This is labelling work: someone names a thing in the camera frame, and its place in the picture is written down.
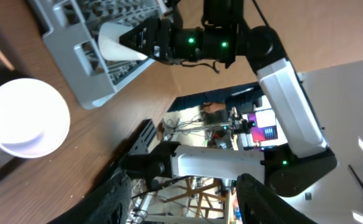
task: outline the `computer monitor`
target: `computer monitor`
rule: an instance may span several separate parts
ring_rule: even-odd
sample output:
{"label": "computer monitor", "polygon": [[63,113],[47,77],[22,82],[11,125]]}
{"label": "computer monitor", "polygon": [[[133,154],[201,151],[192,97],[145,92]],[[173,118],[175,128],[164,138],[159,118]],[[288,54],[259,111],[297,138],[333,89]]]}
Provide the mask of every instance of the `computer monitor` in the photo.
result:
{"label": "computer monitor", "polygon": [[251,112],[248,120],[256,124],[250,129],[254,142],[278,139],[277,121],[272,109]]}

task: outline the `wooden table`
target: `wooden table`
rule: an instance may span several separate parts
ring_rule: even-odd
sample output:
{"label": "wooden table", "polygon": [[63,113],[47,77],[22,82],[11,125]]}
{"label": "wooden table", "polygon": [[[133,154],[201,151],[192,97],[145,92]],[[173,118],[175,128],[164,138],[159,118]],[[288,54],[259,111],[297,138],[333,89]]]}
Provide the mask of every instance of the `wooden table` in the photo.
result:
{"label": "wooden table", "polygon": [[24,0],[0,0],[0,48],[16,69],[54,86],[71,113],[70,132],[59,149],[28,160],[0,183],[0,223],[47,223],[77,204],[115,148],[143,119],[159,123],[176,97],[169,67],[155,63],[103,107],[83,109]]}

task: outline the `cardboard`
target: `cardboard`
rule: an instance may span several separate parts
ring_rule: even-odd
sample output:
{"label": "cardboard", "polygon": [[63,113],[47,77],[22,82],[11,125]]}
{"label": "cardboard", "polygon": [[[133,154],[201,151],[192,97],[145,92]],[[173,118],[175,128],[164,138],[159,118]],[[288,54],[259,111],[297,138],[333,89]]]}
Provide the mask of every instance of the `cardboard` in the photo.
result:
{"label": "cardboard", "polygon": [[[264,16],[278,33],[298,72],[308,72],[363,60],[363,0],[257,0]],[[203,1],[182,0],[184,28],[201,25]],[[248,26],[262,26],[252,1],[244,3]],[[245,57],[216,74],[204,66],[172,66],[179,96],[255,82]]]}

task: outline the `white wall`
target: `white wall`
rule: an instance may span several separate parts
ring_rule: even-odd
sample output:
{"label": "white wall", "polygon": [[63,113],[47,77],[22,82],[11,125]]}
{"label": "white wall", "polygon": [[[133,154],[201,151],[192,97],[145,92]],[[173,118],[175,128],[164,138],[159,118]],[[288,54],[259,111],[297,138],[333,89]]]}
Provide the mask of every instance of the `white wall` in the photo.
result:
{"label": "white wall", "polygon": [[303,74],[305,90],[339,164],[311,188],[312,201],[285,199],[318,223],[355,223],[362,194],[350,175],[351,164],[363,179],[363,61]]}

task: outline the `white plastic cup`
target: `white plastic cup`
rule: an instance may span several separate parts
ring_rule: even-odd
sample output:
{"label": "white plastic cup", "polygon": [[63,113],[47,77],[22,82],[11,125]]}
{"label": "white plastic cup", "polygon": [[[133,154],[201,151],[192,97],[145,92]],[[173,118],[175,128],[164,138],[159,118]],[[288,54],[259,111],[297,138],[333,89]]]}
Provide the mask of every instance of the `white plastic cup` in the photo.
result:
{"label": "white plastic cup", "polygon": [[117,60],[144,60],[146,55],[125,47],[119,43],[119,37],[132,28],[114,22],[104,23],[99,31],[99,48],[104,59]]}
{"label": "white plastic cup", "polygon": [[70,128],[70,112],[49,84],[20,78],[0,86],[0,150],[38,158],[59,148]]}

